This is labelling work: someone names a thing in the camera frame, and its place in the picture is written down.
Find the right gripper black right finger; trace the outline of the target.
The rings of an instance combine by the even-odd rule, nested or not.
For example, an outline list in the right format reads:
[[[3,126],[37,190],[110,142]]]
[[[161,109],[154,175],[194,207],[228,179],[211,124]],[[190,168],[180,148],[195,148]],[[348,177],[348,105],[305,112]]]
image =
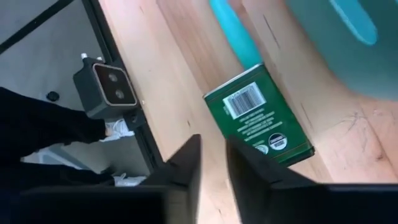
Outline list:
[[[317,224],[323,219],[317,183],[231,136],[229,178],[242,224]]]

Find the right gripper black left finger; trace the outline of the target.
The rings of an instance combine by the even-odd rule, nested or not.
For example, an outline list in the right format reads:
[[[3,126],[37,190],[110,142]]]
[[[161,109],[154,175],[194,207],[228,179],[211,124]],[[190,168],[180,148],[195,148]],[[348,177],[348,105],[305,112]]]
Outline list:
[[[156,194],[146,224],[197,224],[201,136],[192,135],[141,184]]]

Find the green rectangular spice tin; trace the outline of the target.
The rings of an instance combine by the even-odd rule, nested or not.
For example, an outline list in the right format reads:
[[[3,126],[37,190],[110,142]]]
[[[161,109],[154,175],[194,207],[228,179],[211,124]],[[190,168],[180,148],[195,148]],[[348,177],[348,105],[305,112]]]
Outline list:
[[[266,66],[256,64],[203,97],[224,137],[291,166],[315,153]]]

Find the teal plastic bin with handles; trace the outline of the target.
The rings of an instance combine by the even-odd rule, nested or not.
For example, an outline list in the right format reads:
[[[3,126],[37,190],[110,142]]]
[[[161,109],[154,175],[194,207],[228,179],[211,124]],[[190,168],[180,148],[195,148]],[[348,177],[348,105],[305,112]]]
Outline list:
[[[398,0],[285,0],[350,90],[398,101]]]

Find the person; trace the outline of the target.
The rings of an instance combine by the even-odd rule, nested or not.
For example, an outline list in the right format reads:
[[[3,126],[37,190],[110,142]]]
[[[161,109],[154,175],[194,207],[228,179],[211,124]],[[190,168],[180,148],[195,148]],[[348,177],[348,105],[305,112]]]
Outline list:
[[[132,187],[143,176],[97,174],[65,165],[34,164],[22,158],[55,144],[109,142],[131,137],[125,120],[91,119],[85,112],[20,95],[0,87],[0,202],[44,186]]]

